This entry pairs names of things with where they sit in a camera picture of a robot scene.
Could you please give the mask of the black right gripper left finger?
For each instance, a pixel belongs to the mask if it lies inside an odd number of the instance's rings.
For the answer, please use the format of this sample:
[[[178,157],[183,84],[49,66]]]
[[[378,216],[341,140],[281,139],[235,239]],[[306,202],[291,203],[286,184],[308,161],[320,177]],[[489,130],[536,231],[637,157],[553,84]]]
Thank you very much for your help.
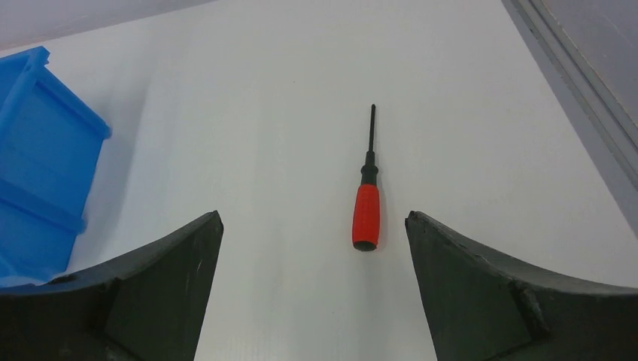
[[[3,360],[192,360],[223,224],[216,211],[101,264],[1,291]]]

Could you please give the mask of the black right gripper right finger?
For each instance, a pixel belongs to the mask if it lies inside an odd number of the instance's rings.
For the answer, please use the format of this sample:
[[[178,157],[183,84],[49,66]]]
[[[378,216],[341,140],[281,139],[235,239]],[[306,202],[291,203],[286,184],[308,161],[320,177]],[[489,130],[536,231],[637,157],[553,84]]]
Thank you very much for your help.
[[[635,360],[637,291],[562,275],[420,212],[406,220],[440,360]]]

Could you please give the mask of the red black screwdriver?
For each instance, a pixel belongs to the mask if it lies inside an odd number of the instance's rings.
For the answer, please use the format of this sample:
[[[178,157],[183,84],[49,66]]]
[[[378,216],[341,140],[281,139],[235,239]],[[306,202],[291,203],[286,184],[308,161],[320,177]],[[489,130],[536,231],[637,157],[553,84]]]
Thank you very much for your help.
[[[377,187],[378,167],[375,164],[376,106],[371,105],[369,143],[365,162],[360,170],[361,182],[357,189],[352,222],[352,244],[362,252],[373,251],[378,246],[380,234],[380,195]]]

